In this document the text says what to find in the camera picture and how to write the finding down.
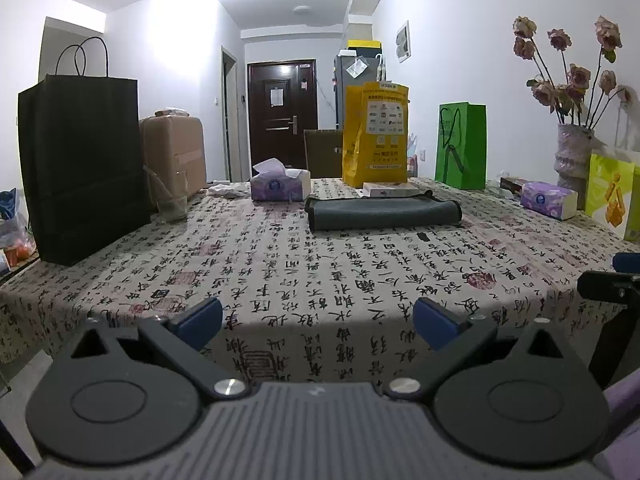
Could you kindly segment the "purple and grey towel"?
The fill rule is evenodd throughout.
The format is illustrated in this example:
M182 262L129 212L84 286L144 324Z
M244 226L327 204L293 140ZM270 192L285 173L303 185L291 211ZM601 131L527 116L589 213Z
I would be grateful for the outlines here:
M409 197L360 197L305 203L311 232L455 226L462 209L455 200L438 200L431 191Z

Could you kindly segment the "green paper bag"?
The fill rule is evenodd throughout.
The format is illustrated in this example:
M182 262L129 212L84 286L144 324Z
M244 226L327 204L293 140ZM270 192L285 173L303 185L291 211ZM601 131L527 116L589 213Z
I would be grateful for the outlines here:
M484 190L486 162L486 106L440 104L435 180L459 190Z

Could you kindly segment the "grey refrigerator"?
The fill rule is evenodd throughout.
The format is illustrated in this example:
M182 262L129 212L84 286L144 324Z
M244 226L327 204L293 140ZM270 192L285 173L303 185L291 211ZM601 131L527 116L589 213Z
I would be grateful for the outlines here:
M378 72L378 54L380 48L343 49L334 58L334 94L336 128L344 127L346 110L346 89L351 86L362 86L365 82L376 81Z

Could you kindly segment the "brown chair back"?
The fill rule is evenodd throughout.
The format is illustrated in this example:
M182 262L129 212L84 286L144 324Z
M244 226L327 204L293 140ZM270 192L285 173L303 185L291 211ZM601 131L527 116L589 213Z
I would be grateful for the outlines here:
M313 179L342 176L343 133L336 129L304 131L307 170Z

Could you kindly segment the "dark flat box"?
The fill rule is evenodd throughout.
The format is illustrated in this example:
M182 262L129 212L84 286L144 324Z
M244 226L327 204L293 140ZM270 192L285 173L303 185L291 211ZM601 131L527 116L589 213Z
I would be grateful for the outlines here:
M519 177L501 177L499 184L500 188L510 191L516 196L522 194L523 186L526 185L527 180Z

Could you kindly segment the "clear drinking glass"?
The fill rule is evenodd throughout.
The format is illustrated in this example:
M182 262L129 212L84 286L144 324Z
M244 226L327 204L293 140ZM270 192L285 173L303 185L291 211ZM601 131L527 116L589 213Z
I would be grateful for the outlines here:
M156 200L156 206L162 218L167 223L174 223L186 220L188 216L188 200L185 195L175 196L172 194L162 179L155 171L147 166L143 167L146 174L160 188L160 198Z

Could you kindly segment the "purple tissue pack, open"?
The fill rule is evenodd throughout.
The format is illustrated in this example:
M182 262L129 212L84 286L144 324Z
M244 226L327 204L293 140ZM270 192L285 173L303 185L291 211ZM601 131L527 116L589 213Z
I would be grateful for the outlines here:
M250 197L254 202L304 202L311 193L310 172L286 168L279 159L270 158L253 166Z

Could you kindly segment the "yellow paper bag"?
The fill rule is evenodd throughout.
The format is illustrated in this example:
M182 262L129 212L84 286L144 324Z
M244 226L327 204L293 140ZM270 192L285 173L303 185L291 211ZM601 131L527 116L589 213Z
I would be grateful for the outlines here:
M342 179L406 183L409 88L388 81L349 86L345 94Z

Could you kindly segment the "purple cloth at edge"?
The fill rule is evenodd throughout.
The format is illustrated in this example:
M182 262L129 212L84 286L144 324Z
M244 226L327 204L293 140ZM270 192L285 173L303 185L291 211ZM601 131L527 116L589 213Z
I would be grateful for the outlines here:
M640 370L608 387L604 396L610 409L610 426L593 463L613 479L639 479Z

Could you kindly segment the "dark brown entrance door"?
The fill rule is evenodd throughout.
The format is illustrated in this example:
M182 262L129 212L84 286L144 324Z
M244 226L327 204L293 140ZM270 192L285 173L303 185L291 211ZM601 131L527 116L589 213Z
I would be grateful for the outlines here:
M304 132L318 127L316 62L252 63L248 76L250 163L276 158L305 169Z

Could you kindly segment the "pale wrapped flower vase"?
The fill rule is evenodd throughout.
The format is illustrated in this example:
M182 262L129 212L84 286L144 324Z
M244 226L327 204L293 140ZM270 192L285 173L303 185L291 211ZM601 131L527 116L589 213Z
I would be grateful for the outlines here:
M558 185L577 193L578 210L584 210L586 206L593 145L594 134L590 129L578 125L558 125L558 148L555 152L554 170L558 174Z

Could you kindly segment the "lime green gift bag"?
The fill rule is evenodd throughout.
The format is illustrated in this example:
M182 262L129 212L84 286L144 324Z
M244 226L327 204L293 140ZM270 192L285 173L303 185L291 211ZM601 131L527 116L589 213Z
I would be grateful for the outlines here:
M639 153L604 146L589 162L586 214L627 242L639 240Z

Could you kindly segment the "calligraphy print tablecloth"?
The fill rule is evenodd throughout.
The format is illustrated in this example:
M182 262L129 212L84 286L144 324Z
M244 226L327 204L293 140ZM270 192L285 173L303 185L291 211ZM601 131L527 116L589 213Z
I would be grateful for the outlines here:
M300 203L200 194L186 221L153 220L74 266L36 262L1 289L1 359L55 354L76 326L174 316L208 297L224 307L206 354L248 379L385 382L424 358L412 307L430 298L458 315L562 327L589 359L614 304L576 283L630 244L584 214L553 220L484 192L430 180L455 200L457 226L311 232Z

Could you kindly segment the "crumpled white tissue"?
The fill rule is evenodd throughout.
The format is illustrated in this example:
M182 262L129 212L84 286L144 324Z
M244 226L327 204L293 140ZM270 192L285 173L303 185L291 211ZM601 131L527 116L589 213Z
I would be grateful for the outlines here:
M246 182L215 184L207 189L208 196L228 198L250 198L250 185Z

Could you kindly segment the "dried pink roses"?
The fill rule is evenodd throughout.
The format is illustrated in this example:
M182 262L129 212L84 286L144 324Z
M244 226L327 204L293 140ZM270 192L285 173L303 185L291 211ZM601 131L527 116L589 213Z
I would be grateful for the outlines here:
M559 53L563 73L552 75L536 41L537 24L527 16L519 16L512 25L513 53L517 58L533 62L537 73L526 81L533 98L559 119L561 125L579 126L592 130L599 125L604 112L614 100L627 106L632 102L631 88L617 81L614 70L605 70L604 62L613 64L617 51L623 47L620 26L604 16L594 23L599 53L597 68L592 72L584 66L570 63L566 51L573 45L572 38L562 28L547 32L550 47Z

